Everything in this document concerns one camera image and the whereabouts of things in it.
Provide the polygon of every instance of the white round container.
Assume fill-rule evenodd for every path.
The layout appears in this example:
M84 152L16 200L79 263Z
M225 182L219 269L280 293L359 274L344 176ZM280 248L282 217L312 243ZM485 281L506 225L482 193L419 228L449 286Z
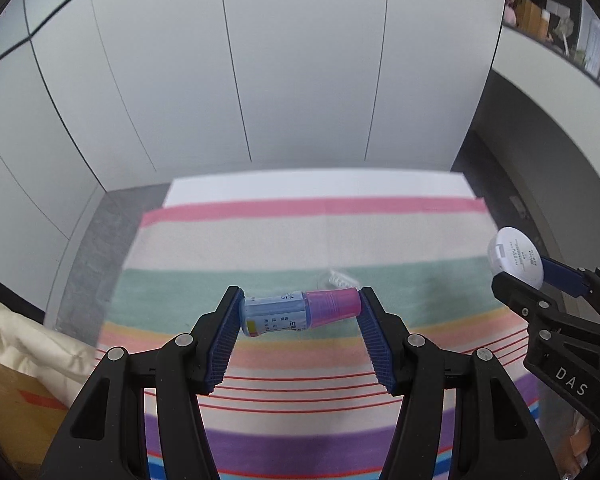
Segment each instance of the white round container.
M513 227L503 227L489 242L487 257L494 276L507 272L540 289L544 280L542 260L535 245L524 233Z

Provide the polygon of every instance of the pink stripe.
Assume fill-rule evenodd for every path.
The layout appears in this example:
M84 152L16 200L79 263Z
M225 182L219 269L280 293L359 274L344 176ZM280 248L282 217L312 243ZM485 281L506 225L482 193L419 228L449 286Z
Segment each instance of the pink stripe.
M200 222L227 218L268 218L352 214L486 213L481 198L387 196L301 198L187 204L145 213L141 227L158 222Z

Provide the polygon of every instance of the brown box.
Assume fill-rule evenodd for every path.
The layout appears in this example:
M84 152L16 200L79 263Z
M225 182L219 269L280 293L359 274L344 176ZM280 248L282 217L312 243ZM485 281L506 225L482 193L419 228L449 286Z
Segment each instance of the brown box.
M518 28L524 30L533 37L538 36L542 9L531 0L516 0L516 21Z
M0 450L34 480L67 408L40 382L0 364Z

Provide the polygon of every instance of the pink bottle cap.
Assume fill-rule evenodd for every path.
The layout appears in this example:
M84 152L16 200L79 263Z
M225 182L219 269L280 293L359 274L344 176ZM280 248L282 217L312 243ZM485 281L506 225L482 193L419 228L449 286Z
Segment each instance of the pink bottle cap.
M360 295L355 288L306 292L311 311L311 328L360 314Z

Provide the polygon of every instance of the purple stripe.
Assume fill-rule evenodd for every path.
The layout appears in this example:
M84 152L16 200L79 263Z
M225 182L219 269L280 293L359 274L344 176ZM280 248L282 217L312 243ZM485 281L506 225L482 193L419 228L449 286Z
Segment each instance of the purple stripe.
M527 374L516 386L529 404L537 399L538 380ZM440 449L453 443L454 410L442 415ZM271 436L207 430L206 436L220 471L245 476L338 476L381 469L394 427L359 433L315 436ZM158 422L146 416L146 445L160 454Z

